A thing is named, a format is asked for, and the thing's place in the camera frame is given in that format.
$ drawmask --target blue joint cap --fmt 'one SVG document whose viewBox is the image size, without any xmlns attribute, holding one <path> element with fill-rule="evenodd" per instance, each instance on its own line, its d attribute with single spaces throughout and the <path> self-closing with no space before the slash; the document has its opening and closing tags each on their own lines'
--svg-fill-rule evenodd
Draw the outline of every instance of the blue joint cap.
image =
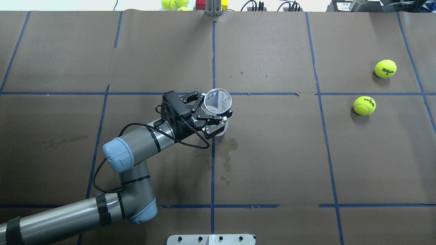
<svg viewBox="0 0 436 245">
<path fill-rule="evenodd" d="M 123 139 L 114 138 L 104 144 L 103 152 L 115 173 L 121 173 L 133 168 L 132 150 Z"/>
<path fill-rule="evenodd" d="M 132 216 L 129 220 L 132 224 L 141 224 L 157 215 L 156 198 L 151 201 L 145 209 Z"/>
</svg>

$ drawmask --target yellow tennis ball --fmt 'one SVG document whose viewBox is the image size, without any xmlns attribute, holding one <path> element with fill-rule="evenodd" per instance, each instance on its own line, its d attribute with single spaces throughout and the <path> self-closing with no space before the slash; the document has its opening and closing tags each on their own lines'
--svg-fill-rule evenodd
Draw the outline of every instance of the yellow tennis ball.
<svg viewBox="0 0 436 245">
<path fill-rule="evenodd" d="M 176 2 L 174 0 L 161 0 L 160 4 L 162 4 L 162 7 L 165 10 L 174 9 L 174 6 L 176 6 Z"/>
<path fill-rule="evenodd" d="M 190 9 L 188 7 L 180 7 L 177 11 L 190 11 Z"/>
<path fill-rule="evenodd" d="M 188 6 L 189 0 L 176 0 L 176 5 L 178 7 L 186 7 Z"/>
<path fill-rule="evenodd" d="M 382 60 L 375 66 L 375 74 L 380 78 L 390 78 L 397 71 L 397 65 L 391 60 Z"/>
<path fill-rule="evenodd" d="M 375 111 L 375 100 L 368 96 L 361 96 L 353 104 L 354 111 L 362 116 L 369 115 Z"/>
</svg>

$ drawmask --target white label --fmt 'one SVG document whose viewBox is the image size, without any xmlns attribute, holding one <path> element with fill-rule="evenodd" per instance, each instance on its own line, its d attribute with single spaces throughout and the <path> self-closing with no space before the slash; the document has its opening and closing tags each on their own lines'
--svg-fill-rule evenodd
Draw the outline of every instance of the white label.
<svg viewBox="0 0 436 245">
<path fill-rule="evenodd" d="M 350 9 L 350 3 L 336 3 L 337 5 L 337 10 L 339 11 L 351 11 Z"/>
</svg>

